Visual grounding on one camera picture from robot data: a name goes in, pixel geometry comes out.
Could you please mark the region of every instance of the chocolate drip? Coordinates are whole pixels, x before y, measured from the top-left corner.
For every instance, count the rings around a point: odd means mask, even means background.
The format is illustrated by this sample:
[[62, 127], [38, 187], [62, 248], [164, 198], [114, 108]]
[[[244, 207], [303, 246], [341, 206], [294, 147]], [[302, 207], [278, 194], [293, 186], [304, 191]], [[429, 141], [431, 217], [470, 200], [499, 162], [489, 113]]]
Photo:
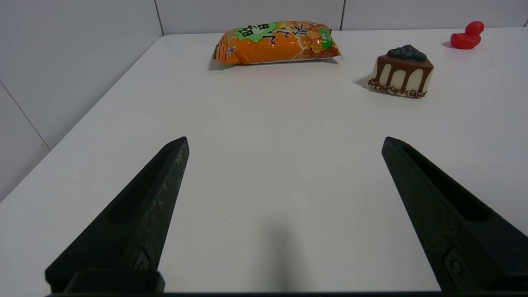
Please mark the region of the chocolate drip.
[[378, 70], [376, 72], [376, 78], [374, 79], [375, 81], [380, 81], [381, 72], [383, 71], [383, 68], [385, 68], [385, 65], [387, 64], [387, 63], [385, 64], [380, 63], [380, 60], [381, 60], [380, 58], [381, 57], [378, 57]]
[[418, 69], [422, 69], [423, 75], [422, 75], [422, 80], [420, 82], [420, 88], [418, 89], [418, 92], [421, 93], [425, 86], [426, 80], [429, 77], [429, 74], [431, 74], [432, 64], [428, 60], [427, 60], [427, 63], [423, 63], [423, 65], [421, 65], [421, 62], [418, 62], [418, 61], [411, 61], [410, 63], [406, 61], [408, 60], [390, 58], [387, 55], [378, 57], [378, 67], [377, 67], [376, 78], [374, 79], [374, 81], [378, 81], [378, 82], [380, 81], [381, 72], [383, 72], [385, 65], [390, 64], [391, 70], [389, 72], [389, 77], [387, 78], [386, 85], [388, 86], [391, 84], [392, 77], [394, 76], [394, 73], [396, 71], [403, 70], [405, 71], [405, 78], [403, 80], [401, 90], [405, 91], [407, 89], [407, 83], [409, 82], [409, 78], [411, 74]]
[[422, 81], [420, 82], [418, 93], [421, 93], [423, 91], [423, 88], [426, 85], [426, 80], [429, 77], [429, 74], [431, 74], [431, 71], [432, 71], [432, 67], [423, 70]]

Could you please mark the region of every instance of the green label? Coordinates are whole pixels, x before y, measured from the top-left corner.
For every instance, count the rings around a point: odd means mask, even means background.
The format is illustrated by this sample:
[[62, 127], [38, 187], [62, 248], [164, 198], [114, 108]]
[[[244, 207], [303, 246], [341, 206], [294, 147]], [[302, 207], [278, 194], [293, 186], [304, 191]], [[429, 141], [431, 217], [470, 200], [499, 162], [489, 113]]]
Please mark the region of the green label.
[[276, 23], [249, 25], [238, 28], [234, 34], [240, 40], [249, 39], [253, 42], [259, 42], [266, 35], [273, 35], [273, 30], [275, 30], [276, 27]]
[[329, 49], [332, 47], [332, 44], [334, 44], [334, 41], [332, 40], [332, 37], [330, 36], [330, 32], [326, 29], [319, 29], [319, 34], [321, 34], [321, 41], [323, 44], [323, 49]]

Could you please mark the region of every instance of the snack bag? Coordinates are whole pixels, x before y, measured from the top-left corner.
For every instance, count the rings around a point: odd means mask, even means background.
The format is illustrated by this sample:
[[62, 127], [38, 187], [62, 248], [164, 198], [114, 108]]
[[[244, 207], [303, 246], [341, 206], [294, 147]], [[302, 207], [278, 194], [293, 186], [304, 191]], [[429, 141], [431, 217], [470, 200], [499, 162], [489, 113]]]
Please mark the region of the snack bag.
[[313, 22], [248, 25], [227, 31], [216, 45], [213, 58], [226, 64], [331, 58], [341, 55], [331, 31]]

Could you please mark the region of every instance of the blueberry topping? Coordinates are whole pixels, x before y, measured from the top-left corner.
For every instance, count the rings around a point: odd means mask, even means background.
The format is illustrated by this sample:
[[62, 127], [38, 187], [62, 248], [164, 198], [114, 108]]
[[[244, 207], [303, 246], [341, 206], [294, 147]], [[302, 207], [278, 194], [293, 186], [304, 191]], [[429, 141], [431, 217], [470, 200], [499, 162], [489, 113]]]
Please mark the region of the blueberry topping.
[[400, 48], [391, 49], [387, 52], [387, 55], [389, 57], [393, 58], [400, 58], [400, 59], [414, 59], [417, 61], [425, 61], [427, 60], [427, 56], [414, 48], [412, 45], [407, 44]]

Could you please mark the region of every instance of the cake slice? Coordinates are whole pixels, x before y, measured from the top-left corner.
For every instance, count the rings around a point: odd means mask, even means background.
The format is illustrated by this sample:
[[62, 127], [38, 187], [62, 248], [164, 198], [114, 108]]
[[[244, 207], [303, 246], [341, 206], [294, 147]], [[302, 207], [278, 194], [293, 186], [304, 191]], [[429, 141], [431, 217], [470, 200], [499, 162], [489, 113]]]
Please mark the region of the cake slice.
[[369, 86], [381, 92], [421, 98], [427, 93], [432, 70], [424, 53], [405, 45], [378, 57]]

